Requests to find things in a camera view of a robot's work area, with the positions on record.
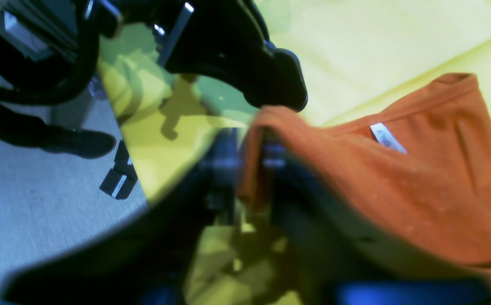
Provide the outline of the screen-left right gripper black right finger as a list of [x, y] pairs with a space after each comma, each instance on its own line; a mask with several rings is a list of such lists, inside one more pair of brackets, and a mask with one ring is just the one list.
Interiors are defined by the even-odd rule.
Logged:
[[306, 305], [491, 305], [484, 276], [367, 220], [274, 135], [262, 141], [262, 172]]

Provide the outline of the gripper on screen right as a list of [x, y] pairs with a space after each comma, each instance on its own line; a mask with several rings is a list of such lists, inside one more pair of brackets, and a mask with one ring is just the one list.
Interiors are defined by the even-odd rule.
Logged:
[[297, 55], [270, 41], [252, 0], [112, 0], [110, 16], [116, 29], [151, 27], [158, 64], [172, 74], [237, 77], [255, 108], [300, 112], [308, 103]]

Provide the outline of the screen-left right gripper black left finger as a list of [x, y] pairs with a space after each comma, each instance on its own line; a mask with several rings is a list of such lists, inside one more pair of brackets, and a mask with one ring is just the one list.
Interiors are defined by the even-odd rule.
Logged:
[[137, 219], [70, 254], [19, 272], [14, 305], [183, 305], [199, 238], [232, 225], [237, 128], [221, 129], [189, 172]]

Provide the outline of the robot arm on screen right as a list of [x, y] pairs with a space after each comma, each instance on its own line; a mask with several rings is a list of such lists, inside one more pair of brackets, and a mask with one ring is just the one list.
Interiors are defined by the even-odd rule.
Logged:
[[[0, 141], [53, 154], [97, 159], [116, 139], [93, 130], [46, 124], [2, 102], [53, 106], [77, 97], [95, 74], [99, 38], [117, 37], [126, 25], [152, 28], [157, 64], [172, 75], [202, 75], [222, 81], [255, 108], [282, 105], [301, 111], [307, 87], [297, 56], [276, 47], [253, 0], [67, 0], [75, 13], [76, 43], [53, 37], [48, 28], [25, 21], [19, 38], [0, 30]], [[0, 0], [0, 20], [12, 12]]]

